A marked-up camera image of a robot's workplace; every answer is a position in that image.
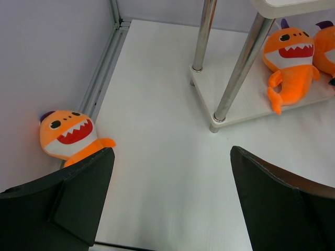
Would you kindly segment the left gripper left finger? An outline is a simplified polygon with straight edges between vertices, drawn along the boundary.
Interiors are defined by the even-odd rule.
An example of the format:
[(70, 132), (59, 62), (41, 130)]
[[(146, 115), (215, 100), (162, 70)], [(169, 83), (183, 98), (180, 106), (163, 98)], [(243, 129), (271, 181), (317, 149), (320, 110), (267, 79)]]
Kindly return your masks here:
[(94, 245), (115, 154), (89, 157), (1, 192), (1, 250), (88, 250)]

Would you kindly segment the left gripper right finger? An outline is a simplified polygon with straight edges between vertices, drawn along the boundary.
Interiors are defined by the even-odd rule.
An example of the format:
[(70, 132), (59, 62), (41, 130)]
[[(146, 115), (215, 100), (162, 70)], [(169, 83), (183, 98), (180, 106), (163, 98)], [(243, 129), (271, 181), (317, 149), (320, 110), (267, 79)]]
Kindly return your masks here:
[(334, 188), (239, 146), (230, 159), (253, 250), (334, 250)]

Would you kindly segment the orange shark plush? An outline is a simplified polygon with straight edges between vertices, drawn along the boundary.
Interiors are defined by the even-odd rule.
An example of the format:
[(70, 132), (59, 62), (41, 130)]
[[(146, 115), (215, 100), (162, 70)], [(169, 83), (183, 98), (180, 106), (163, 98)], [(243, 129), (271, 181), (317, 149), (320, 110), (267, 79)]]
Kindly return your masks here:
[(270, 35), (263, 49), (263, 62), (273, 72), (268, 80), (267, 96), (272, 110), (280, 115), (282, 107), (303, 99), (313, 80), (320, 79), (313, 66), (315, 43), (305, 31), (289, 26), (282, 19), (280, 30)]
[(40, 118), (42, 149), (69, 167), (106, 147), (115, 147), (110, 138), (99, 138), (87, 115), (68, 110), (49, 111)]
[(326, 20), (316, 24), (320, 30), (314, 35), (314, 66), (331, 76), (329, 84), (334, 86), (334, 24)]

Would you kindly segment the orange shark plush front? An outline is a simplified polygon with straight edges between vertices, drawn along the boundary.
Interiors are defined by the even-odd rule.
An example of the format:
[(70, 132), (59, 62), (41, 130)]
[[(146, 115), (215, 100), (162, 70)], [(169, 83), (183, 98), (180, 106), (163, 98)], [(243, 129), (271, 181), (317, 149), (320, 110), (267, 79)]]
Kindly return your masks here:
[(314, 66), (331, 76), (329, 84), (334, 86), (334, 24), (326, 20), (316, 24), (320, 30), (314, 35)]

